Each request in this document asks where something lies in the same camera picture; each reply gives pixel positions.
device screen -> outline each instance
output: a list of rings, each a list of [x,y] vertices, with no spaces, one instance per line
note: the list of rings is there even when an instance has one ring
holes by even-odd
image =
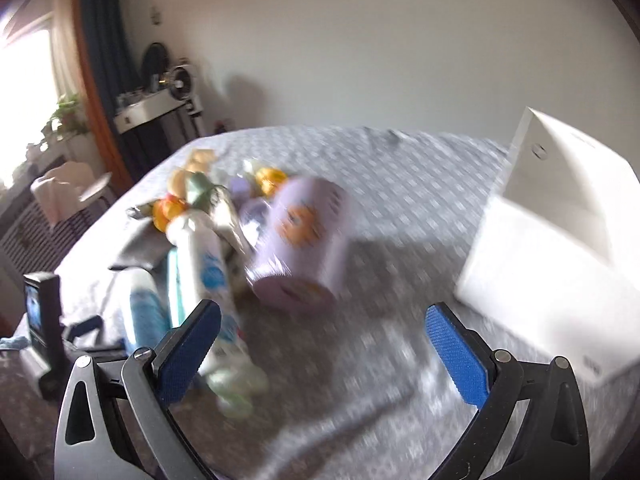
[[[24,291],[27,303],[27,319],[29,321],[29,326],[37,332],[42,332],[38,289],[33,285],[25,285]]]

orange curtain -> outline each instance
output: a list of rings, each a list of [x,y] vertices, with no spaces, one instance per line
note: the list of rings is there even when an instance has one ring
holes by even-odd
[[[91,65],[89,64],[86,41],[82,33],[80,0],[71,0],[71,7],[81,79],[78,85],[78,93],[82,99],[89,127],[94,134],[95,143],[104,161],[104,166],[107,171],[112,173],[111,185],[117,193],[122,194],[133,185],[133,181],[113,139],[113,133],[107,122],[98,95],[98,89],[95,85]]]

white box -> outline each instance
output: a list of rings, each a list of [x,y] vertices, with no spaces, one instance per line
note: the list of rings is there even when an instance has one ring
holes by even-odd
[[[528,108],[456,297],[590,383],[640,360],[640,184],[628,162]]]

dark blue curtain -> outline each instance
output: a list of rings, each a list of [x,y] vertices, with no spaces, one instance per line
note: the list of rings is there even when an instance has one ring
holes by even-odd
[[[142,82],[135,69],[122,26],[119,0],[80,0],[82,33],[98,95],[122,160],[134,182],[170,155],[159,121],[119,134],[113,117],[119,94]]]

clutter of toiletries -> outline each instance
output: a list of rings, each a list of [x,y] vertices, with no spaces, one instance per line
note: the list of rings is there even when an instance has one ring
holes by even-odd
[[[323,178],[289,175],[255,158],[229,176],[216,160],[213,150],[193,150],[171,173],[165,197],[127,210],[134,219],[151,218],[152,230],[170,242],[167,301],[146,266],[111,268],[122,270],[117,283],[129,352],[155,347],[201,300],[220,306],[220,333],[198,373],[223,415],[245,418],[269,381],[252,362],[234,298],[252,292],[265,308],[291,315],[331,309],[342,285],[353,204]],[[153,236],[158,240],[159,233]],[[142,245],[157,251],[165,243],[150,237]]]

